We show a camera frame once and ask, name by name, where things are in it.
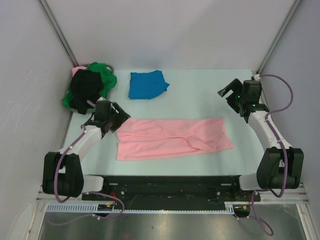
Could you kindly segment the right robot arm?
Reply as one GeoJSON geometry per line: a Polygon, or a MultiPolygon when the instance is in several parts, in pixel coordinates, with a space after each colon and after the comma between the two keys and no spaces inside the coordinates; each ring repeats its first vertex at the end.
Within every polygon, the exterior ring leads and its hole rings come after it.
{"type": "Polygon", "coordinates": [[[231,196],[237,201],[247,197],[249,191],[279,190],[276,197],[280,198],[285,190],[297,189],[301,180],[304,153],[285,140],[271,118],[273,112],[260,102],[263,88],[259,77],[255,75],[245,81],[235,78],[218,91],[254,130],[264,150],[256,172],[241,175],[239,183],[230,188],[231,196]]]}

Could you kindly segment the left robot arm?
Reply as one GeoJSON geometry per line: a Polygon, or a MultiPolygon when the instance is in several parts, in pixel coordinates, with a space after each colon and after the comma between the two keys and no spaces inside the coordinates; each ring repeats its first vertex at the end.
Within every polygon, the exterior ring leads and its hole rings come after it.
{"type": "Polygon", "coordinates": [[[81,161],[107,133],[117,131],[130,117],[116,102],[94,103],[91,116],[80,127],[81,134],[70,145],[45,155],[43,192],[54,195],[59,203],[92,192],[100,200],[107,199],[111,188],[102,176],[84,175],[81,161]]]}

